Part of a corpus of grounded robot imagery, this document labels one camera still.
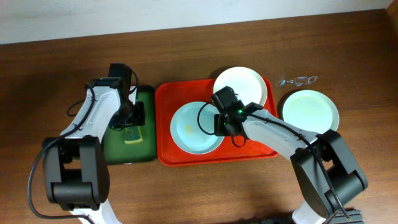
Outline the yellow green sponge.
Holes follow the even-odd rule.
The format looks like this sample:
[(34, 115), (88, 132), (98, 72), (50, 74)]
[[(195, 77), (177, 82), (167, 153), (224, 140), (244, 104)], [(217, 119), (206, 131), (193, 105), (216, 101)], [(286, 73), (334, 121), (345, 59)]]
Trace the yellow green sponge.
[(124, 142), (126, 144), (135, 144), (142, 141), (141, 128), (139, 126), (131, 126), (126, 128)]

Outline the light blue plate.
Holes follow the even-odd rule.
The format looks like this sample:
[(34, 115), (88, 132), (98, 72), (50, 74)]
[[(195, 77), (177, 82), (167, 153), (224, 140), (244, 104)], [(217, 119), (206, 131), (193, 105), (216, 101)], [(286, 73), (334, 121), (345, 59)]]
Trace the light blue plate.
[(214, 133), (214, 115), (218, 110), (211, 104), (194, 101), (181, 106), (172, 116), (170, 133), (174, 143), (184, 152), (208, 154), (218, 148), (223, 136)]

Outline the light green plate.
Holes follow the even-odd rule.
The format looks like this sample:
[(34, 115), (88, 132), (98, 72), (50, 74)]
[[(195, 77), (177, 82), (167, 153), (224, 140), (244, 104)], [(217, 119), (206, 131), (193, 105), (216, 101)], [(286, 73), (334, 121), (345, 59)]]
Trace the light green plate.
[(334, 102), (315, 90), (299, 90), (288, 96), (282, 106), (282, 118), (300, 129), (320, 134), (336, 131), (340, 123)]

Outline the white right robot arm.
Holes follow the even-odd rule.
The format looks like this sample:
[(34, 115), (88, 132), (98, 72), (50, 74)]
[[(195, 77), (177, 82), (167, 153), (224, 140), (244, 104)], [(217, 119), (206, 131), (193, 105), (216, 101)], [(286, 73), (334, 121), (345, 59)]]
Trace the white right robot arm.
[(270, 147), (292, 163), (304, 201), (289, 223), (360, 223), (344, 205), (368, 187), (353, 153), (336, 131), (304, 131), (276, 118), (258, 104), (214, 100), (216, 134), (243, 136)]

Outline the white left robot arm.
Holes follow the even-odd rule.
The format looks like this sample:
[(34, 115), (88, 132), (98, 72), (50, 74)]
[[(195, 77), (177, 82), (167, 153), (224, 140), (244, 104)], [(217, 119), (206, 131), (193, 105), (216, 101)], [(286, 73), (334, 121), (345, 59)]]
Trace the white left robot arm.
[(82, 223), (118, 223), (108, 200), (110, 178), (101, 142), (109, 127), (144, 125), (144, 105), (130, 99), (130, 88), (127, 78), (94, 79), (72, 123), (58, 139), (43, 143), (47, 198)]

